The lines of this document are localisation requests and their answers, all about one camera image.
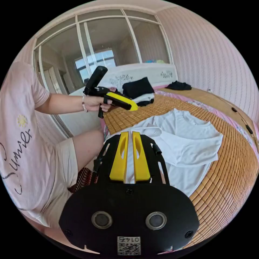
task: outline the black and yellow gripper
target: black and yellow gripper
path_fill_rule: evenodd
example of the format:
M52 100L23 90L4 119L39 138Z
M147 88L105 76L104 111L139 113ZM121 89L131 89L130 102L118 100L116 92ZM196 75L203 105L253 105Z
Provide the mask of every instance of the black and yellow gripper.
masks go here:
M98 66L89 80L85 80L85 89L83 93L87 96L100 96L104 98L104 103L108 104L108 100L112 100L113 106L122 107L129 111L136 111L138 109L137 104L130 98L124 96L120 92L111 92L109 88L98 86L108 69L103 66ZM103 118L103 110L101 104L99 106L98 117Z
M128 152L133 152L134 184L126 183ZM155 141L139 132L132 138L122 132L106 140L94 160L90 185L71 195L59 225L78 248L86 246L113 258L137 258L185 246L199 220L190 199L170 186Z

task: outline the qr code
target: qr code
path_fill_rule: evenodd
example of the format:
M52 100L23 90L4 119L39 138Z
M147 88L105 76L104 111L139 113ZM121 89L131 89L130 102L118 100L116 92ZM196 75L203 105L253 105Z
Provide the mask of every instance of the qr code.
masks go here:
M140 255L140 243L118 243L118 255Z

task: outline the label sticker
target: label sticker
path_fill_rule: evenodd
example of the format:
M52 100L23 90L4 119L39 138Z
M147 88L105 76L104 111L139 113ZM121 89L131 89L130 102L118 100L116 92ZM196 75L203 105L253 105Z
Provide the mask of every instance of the label sticker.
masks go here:
M141 255L140 237L117 237L118 255Z

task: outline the pink bedsheet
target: pink bedsheet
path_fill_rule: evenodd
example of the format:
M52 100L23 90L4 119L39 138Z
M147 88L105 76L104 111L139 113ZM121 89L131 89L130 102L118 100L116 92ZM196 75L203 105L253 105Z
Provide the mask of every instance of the pink bedsheet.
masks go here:
M193 100L191 98L188 98L188 97L185 97L183 95L180 95L180 94L174 94L174 93L167 93L167 92L164 92L164 91L160 91L159 89L161 88L165 88L167 85L162 85L162 86L156 86L154 87L154 90L155 90L155 93L156 94L160 94L160 95L164 95L164 96L170 96L171 98L176 98L176 99L180 99L184 102L189 102L193 105L196 105L198 107L202 107L203 109L209 111L209 112L212 112L214 113L215 115L217 115L218 117L222 118L223 120L225 120L227 123L229 123L231 126L233 126L240 134L242 134L245 139L249 142L250 146L252 147L252 149L254 150L255 152L255 155L257 157L257 160L259 162L259 154L258 154L258 151L257 151L257 148L256 148L256 145L254 143L254 141L252 140L251 136L247 133L246 130L244 130L238 123L236 123L232 118L226 116L224 113L222 113L221 111L211 107L211 106L208 106L204 103L201 103L201 102L198 102L196 100ZM108 134L108 128L105 124L105 121L104 119L101 119L101 127L103 129L103 132L104 132L104 136L106 138L107 134ZM257 139L259 139L259 130L258 130L258 127L256 126L255 122L254 122L254 127L255 127L255 136L257 137Z

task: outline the white t-shirt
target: white t-shirt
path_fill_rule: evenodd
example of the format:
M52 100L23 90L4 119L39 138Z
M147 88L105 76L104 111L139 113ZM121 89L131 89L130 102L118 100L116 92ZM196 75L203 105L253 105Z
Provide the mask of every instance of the white t-shirt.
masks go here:
M56 170L54 149L35 117L48 97L31 65L11 65L0 91L0 174L14 204L33 218L50 196Z
M138 131L156 142L166 162L170 185L188 197L202 182L211 163L218 160L217 152L223 138L210 122L177 109L164 115L152 116L123 131ZM134 183L131 134L127 161L127 183Z

